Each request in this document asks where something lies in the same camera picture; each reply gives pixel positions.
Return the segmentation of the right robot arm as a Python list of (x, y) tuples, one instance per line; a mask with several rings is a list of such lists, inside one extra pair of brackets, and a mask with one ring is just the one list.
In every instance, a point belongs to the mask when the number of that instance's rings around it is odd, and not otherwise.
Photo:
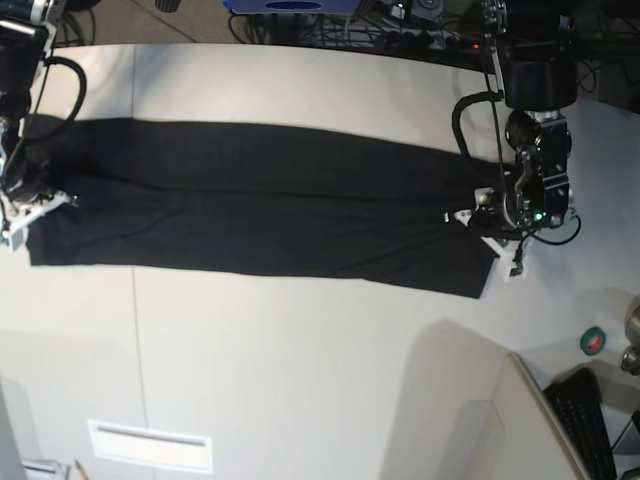
[[(27, 227), (70, 197), (53, 185), (43, 145), (69, 128), (87, 93), (84, 70), (54, 54), (65, 16), (86, 10), (81, 1), (3, 1), (1, 3), (1, 243), (17, 245)], [(67, 118), (53, 130), (26, 133), (39, 103), (31, 89), (41, 73), (64, 66), (78, 79), (78, 94)]]

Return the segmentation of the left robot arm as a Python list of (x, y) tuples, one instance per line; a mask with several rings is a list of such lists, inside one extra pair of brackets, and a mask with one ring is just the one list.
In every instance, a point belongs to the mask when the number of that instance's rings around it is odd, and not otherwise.
[[(577, 99), (572, 9), (563, 1), (482, 4), (481, 64), (485, 76), (496, 80), (461, 98), (451, 123), (462, 158), (484, 181), (469, 220), (484, 237), (524, 242), (561, 227), (569, 212), (572, 137), (562, 110)], [(461, 128), (462, 113), (482, 102), (503, 102), (510, 111), (494, 131), (515, 160), (511, 166), (498, 161), (495, 174), (471, 156)]]

